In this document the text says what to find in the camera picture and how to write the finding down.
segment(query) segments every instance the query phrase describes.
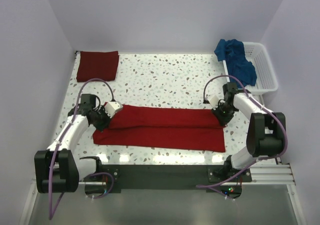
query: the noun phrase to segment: plastic basket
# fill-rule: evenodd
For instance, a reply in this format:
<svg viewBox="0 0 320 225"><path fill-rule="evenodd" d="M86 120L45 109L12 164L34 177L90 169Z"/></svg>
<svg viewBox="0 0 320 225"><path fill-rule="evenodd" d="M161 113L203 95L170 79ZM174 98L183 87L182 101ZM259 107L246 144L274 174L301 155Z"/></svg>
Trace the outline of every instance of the plastic basket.
<svg viewBox="0 0 320 225"><path fill-rule="evenodd" d="M245 58L252 62L256 72L255 86L247 85L253 95L262 95L267 92L273 92L278 89L278 82L275 71L271 64L270 57L265 46L257 42L243 42ZM228 74L226 60L223 60L225 74Z"/></svg>

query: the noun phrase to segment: white wall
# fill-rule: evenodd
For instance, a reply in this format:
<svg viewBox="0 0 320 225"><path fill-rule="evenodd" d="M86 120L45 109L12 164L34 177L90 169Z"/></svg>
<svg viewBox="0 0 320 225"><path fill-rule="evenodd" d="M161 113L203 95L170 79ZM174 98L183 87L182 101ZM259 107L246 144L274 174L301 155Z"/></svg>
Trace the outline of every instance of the white wall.
<svg viewBox="0 0 320 225"><path fill-rule="evenodd" d="M258 42L282 0L49 0L76 50L209 52Z"/></svg>
<svg viewBox="0 0 320 225"><path fill-rule="evenodd" d="M0 220L16 225L35 152L53 135L73 51L48 0L0 1Z"/></svg>
<svg viewBox="0 0 320 225"><path fill-rule="evenodd" d="M310 225L320 223L320 0L283 0L263 36L279 81L265 96L287 119L290 162Z"/></svg>

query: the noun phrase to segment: folded red towel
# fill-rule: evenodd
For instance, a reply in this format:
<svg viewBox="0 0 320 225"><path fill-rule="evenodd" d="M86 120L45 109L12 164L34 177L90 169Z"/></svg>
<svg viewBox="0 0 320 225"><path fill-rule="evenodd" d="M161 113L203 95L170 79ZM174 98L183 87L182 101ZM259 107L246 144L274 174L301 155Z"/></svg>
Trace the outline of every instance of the folded red towel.
<svg viewBox="0 0 320 225"><path fill-rule="evenodd" d="M98 145L126 145L225 152L223 127L210 109L153 108L123 105Z"/></svg>
<svg viewBox="0 0 320 225"><path fill-rule="evenodd" d="M112 52L80 52L80 64L76 75L78 82L86 82L89 79L103 79L113 81L116 79L119 54Z"/></svg>

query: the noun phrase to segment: speckled tabletop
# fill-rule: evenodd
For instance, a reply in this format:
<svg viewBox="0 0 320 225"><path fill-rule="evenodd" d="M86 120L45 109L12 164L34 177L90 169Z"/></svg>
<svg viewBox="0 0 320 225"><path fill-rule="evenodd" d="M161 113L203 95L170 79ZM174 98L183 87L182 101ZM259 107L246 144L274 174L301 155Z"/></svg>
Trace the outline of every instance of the speckled tabletop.
<svg viewBox="0 0 320 225"><path fill-rule="evenodd" d="M76 80L80 55L75 64L55 130L57 136L74 107L77 94L83 83ZM225 74L222 63L210 54L121 54L115 81L109 82L114 97L122 104L157 108L210 109L203 104L203 89L206 82L217 75ZM207 94L223 98L225 78L211 82ZM96 94L101 102L111 99L110 92L102 82L91 82L83 93ZM109 164L222 164L228 155L242 149L246 144L249 121L236 112L224 128L225 153L198 150L165 149L122 145L95 145L90 126L82 135L73 156L99 156ZM275 164L266 160L260 164Z"/></svg>

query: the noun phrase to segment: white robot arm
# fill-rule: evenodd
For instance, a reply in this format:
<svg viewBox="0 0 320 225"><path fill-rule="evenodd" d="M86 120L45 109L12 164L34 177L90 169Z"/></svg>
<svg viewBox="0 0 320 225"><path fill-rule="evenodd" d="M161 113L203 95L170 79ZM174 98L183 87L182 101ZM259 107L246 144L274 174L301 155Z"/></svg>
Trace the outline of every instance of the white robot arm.
<svg viewBox="0 0 320 225"><path fill-rule="evenodd" d="M246 147L227 160L231 168L241 170L261 157L272 157L280 154L284 149L284 135L279 125L267 112L274 114L285 127L286 118L284 114L265 108L254 99L252 94L249 93L247 96L243 90L238 90L236 84L232 82L223 85L223 94L224 102L221 102L216 96L207 100L221 125L224 126L230 122L237 111L241 111L250 120Z"/></svg>
<svg viewBox="0 0 320 225"><path fill-rule="evenodd" d="M35 154L36 182L40 193L48 192L49 166L57 144L59 148L53 167L54 193L74 192L78 188L79 181L98 172L97 169L101 163L98 157L74 159L72 152L91 124L102 131L109 126L113 116L121 111L123 106L117 101L110 101L106 106L96 107L96 97L92 94L82 94L77 114L74 115L75 108L73 108L68 113L65 126L54 142L46 150Z"/></svg>

